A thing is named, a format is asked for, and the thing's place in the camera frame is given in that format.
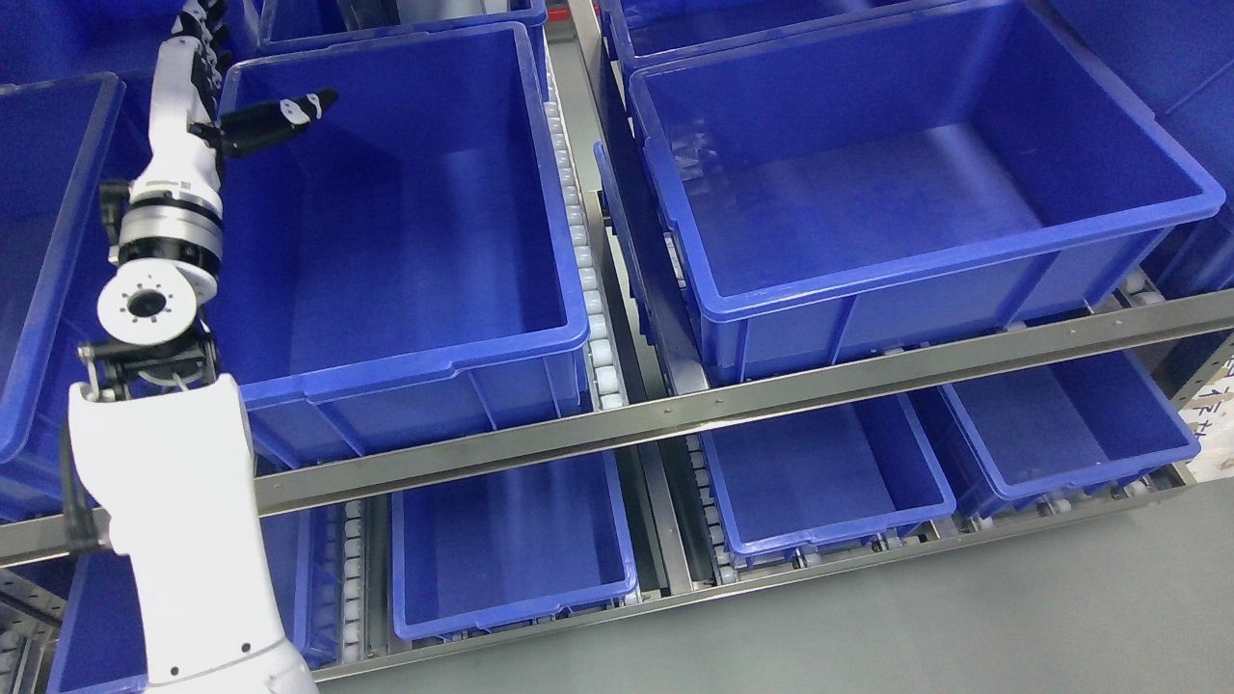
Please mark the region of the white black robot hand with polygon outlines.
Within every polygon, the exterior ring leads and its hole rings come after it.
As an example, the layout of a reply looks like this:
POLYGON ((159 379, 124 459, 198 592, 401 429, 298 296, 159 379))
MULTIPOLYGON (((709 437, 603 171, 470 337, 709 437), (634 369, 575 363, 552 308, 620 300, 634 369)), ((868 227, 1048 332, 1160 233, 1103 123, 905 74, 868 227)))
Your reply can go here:
POLYGON ((222 77, 232 65, 225 1, 186 1, 159 44, 151 83, 151 161, 130 184, 130 201, 179 200, 221 215, 225 161, 285 144, 325 119, 334 89, 220 114, 222 77))

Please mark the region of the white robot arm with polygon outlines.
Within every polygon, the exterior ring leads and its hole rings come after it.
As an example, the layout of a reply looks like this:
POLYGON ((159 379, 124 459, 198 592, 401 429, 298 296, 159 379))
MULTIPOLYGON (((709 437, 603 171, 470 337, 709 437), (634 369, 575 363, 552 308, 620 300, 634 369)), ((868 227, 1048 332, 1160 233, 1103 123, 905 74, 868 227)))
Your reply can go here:
POLYGON ((221 241, 210 203, 97 190, 116 274, 97 293, 107 340, 85 343, 67 440, 107 540, 130 559, 149 693, 313 693, 275 601, 239 387, 200 312, 221 241))

